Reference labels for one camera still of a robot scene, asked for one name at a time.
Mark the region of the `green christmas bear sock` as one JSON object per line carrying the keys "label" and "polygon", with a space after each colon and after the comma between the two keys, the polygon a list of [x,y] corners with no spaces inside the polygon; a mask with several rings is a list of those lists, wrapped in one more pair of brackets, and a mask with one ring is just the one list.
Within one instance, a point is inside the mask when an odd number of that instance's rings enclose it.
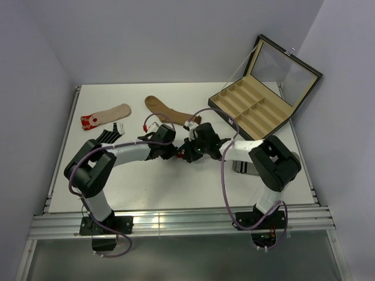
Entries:
{"label": "green christmas bear sock", "polygon": [[188,150],[187,149],[178,149],[176,157],[179,159],[187,160],[188,159]]}

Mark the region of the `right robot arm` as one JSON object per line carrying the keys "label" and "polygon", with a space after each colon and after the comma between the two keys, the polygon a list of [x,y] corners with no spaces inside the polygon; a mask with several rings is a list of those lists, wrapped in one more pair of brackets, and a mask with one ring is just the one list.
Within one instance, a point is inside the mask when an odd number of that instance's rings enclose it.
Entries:
{"label": "right robot arm", "polygon": [[209,155],[222,163],[232,160],[248,163],[264,183],[261,197],[255,204],[254,223],[268,227],[274,220],[271,210],[281,201],[287,185],[301,171],[298,155],[291,152],[276,136],[261,140],[221,139],[210,123],[197,124],[186,121],[184,129],[189,136],[178,149],[178,157],[189,162]]}

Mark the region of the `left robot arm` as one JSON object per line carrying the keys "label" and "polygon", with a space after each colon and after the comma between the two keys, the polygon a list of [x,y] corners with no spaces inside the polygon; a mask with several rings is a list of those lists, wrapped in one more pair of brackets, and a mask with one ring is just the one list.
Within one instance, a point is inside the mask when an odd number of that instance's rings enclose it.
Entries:
{"label": "left robot arm", "polygon": [[69,186],[78,189],[78,195],[94,216],[93,227],[101,234],[112,231],[114,211],[103,192],[114,167],[135,161],[169,159],[176,155],[173,146],[176,132],[167,125],[156,126],[137,138],[136,142],[122,145],[102,145],[88,140],[64,170]]}

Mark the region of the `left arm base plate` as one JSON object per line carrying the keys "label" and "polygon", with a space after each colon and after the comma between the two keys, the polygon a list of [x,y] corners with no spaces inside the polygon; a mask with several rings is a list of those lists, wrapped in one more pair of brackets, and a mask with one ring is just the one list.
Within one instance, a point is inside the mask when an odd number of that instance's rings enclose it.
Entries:
{"label": "left arm base plate", "polygon": [[133,216],[115,216],[107,218],[98,225],[91,217],[81,220],[79,235],[109,235],[114,234],[110,229],[122,234],[131,234],[133,227]]}

